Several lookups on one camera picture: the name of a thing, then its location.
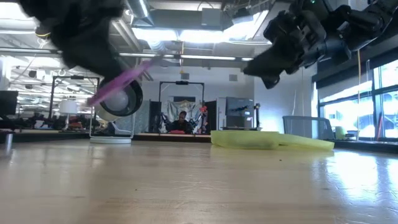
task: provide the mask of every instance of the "computer monitor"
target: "computer monitor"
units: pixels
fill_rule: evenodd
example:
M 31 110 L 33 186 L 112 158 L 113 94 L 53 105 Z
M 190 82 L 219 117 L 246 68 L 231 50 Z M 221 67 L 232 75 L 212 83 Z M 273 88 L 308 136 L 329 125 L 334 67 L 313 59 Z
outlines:
M 18 91 L 0 91 L 0 114 L 15 115 L 18 104 Z

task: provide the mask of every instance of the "purple object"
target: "purple object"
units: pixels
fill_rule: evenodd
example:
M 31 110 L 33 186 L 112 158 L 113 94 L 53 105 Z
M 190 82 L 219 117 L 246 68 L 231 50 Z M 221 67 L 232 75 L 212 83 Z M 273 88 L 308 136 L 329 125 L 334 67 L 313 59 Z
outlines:
M 138 78 L 142 72 L 153 66 L 161 58 L 162 56 L 155 57 L 148 62 L 143 62 L 136 68 L 124 71 L 120 76 L 100 88 L 93 97 L 87 99 L 87 106 L 97 105 L 112 94 L 124 89 L 124 87 L 128 86 L 132 81 Z

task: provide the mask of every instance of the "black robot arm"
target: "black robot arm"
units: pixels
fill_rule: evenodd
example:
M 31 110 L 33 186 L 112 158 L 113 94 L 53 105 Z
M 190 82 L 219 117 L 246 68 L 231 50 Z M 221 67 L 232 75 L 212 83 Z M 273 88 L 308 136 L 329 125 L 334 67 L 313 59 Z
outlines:
M 273 88 L 283 71 L 293 74 L 326 58 L 343 63 L 383 34 L 397 8 L 398 0 L 373 1 L 363 11 L 345 5 L 333 11 L 327 0 L 296 0 L 270 21 L 264 37 L 272 47 L 250 61 L 244 73 Z

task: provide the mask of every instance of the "ceiling light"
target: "ceiling light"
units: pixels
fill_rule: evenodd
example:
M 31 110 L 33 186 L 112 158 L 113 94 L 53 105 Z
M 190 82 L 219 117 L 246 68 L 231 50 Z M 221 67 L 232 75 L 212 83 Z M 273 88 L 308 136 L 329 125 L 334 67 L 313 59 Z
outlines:
M 247 32 L 246 40 L 251 39 L 255 36 L 256 32 L 260 29 L 260 26 L 266 19 L 268 12 L 269 12 L 268 10 L 265 10 L 262 12 L 258 12 L 253 16 L 254 24 L 251 27 L 251 29 Z
M 204 56 L 204 55 L 181 55 L 182 59 L 205 59 L 205 60 L 236 60 L 235 57 Z
M 0 2 L 0 19 L 32 20 L 18 3 Z
M 222 31 L 184 30 L 180 40 L 192 43 L 220 43 L 224 41 Z
M 243 62 L 248 62 L 248 61 L 251 61 L 251 60 L 253 60 L 253 58 L 242 58 Z
M 138 39 L 149 41 L 177 40 L 177 34 L 170 29 L 140 29 L 132 28 Z
M 144 58 L 153 58 L 156 57 L 157 54 L 147 54 L 147 53 L 120 53 L 120 56 L 131 56 L 133 55 L 134 57 L 144 57 Z
M 238 24 L 241 22 L 250 22 L 253 21 L 253 16 L 246 8 L 238 9 L 236 14 L 232 17 L 232 22 L 234 24 Z
M 260 29 L 261 24 L 264 22 L 268 14 L 268 10 L 258 12 L 253 15 L 251 21 L 241 21 L 235 23 L 230 28 L 224 30 L 224 38 L 226 40 L 248 40 L 253 38 L 256 32 Z

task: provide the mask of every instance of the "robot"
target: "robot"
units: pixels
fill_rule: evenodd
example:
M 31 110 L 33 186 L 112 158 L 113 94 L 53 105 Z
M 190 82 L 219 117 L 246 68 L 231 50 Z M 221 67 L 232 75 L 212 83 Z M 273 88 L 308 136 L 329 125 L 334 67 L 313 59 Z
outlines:
M 335 65 L 349 60 L 352 52 L 383 35 L 398 8 L 398 0 L 368 3 L 363 11 L 346 5 L 332 11 L 327 0 L 294 1 L 270 21 L 263 34 L 272 47 L 250 61 L 244 73 L 261 77 L 271 89 L 283 71 L 291 75 L 327 58 Z
M 87 68 L 105 81 L 121 74 L 109 46 L 108 29 L 110 20 L 121 16 L 123 0 L 19 2 L 28 15 L 41 22 L 39 32 L 49 33 L 68 66 Z M 261 77 L 270 89 L 279 83 L 283 71 L 293 74 L 326 58 L 335 64 L 349 60 L 353 52 L 383 35 L 398 8 L 398 0 L 368 2 L 363 11 L 345 5 L 333 11 L 327 0 L 294 1 L 288 11 L 270 21 L 264 37 L 272 47 L 250 61 L 244 73 Z

